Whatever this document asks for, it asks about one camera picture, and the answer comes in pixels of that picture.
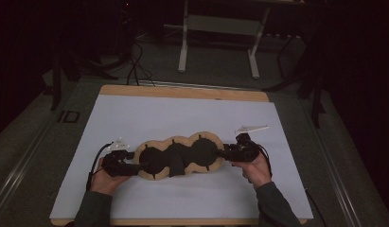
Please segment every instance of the white sheet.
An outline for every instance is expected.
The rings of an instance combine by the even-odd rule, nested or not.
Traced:
[[[148,140],[211,131],[236,143],[241,126],[268,125],[250,132],[268,150],[273,180],[298,218],[312,218],[309,202],[275,106],[269,102],[142,96],[97,98],[75,157],[63,180],[50,218],[74,218],[88,172],[105,144],[118,137],[134,151]],[[257,218],[256,194],[241,170],[224,162],[215,172],[161,181],[132,177],[116,191],[112,218]]]

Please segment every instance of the gray sleeve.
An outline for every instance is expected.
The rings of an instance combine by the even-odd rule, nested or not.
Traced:
[[[98,192],[87,191],[74,219],[75,227],[110,226],[112,197]]]
[[[291,206],[273,182],[256,189],[259,226],[301,226]]]

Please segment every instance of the person's right hand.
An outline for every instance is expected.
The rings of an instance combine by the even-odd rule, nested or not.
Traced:
[[[233,166],[242,168],[243,177],[247,178],[254,189],[259,188],[265,183],[272,181],[267,160],[259,153],[255,160],[251,163],[245,162],[230,162]]]

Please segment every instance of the table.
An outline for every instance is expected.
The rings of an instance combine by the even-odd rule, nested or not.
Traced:
[[[276,185],[293,212],[305,222],[312,218],[307,196],[274,104],[268,102],[264,93],[121,85],[105,85],[100,90],[55,201],[51,221],[64,225],[72,220],[80,207],[87,173],[97,151],[119,136],[131,146],[130,151],[147,140],[164,140],[172,135],[188,137],[203,129],[216,133],[223,143],[235,143],[234,129],[240,124],[261,123],[270,128],[250,135],[255,142],[263,141]],[[115,192],[111,223],[257,224],[255,192],[242,178],[241,170],[227,163],[212,173],[155,182],[133,177]]]
[[[190,14],[188,12],[188,0],[185,0],[184,20],[183,20],[183,41],[182,41],[182,49],[180,51],[178,71],[180,73],[184,73],[186,71],[186,58],[187,58],[187,49],[188,49],[187,32],[190,29],[192,29],[192,30],[202,30],[202,31],[254,36],[255,37],[254,43],[252,47],[248,49],[247,53],[248,53],[248,59],[249,59],[250,68],[252,72],[252,77],[254,79],[259,79],[259,72],[256,64],[256,50],[258,49],[258,44],[262,37],[262,32],[264,30],[265,24],[267,23],[267,19],[271,7],[288,6],[288,5],[296,5],[296,6],[314,5],[310,3],[306,4],[303,0],[299,0],[299,1],[253,0],[253,2],[257,2],[265,6],[265,9],[262,12],[260,12],[262,13],[262,18],[259,21]]]

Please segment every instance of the black controller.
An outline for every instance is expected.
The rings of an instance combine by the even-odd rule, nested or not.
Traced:
[[[133,156],[134,153],[128,152],[125,149],[113,150],[103,158],[102,168],[111,177],[137,175],[138,171],[145,169],[147,165],[128,164],[126,160],[132,159]]]
[[[224,151],[219,153],[227,161],[232,162],[248,162],[255,160],[259,153],[261,153],[267,161],[268,168],[272,177],[271,163],[267,150],[251,140],[248,133],[241,133],[236,136],[238,141],[236,144],[223,144]]]

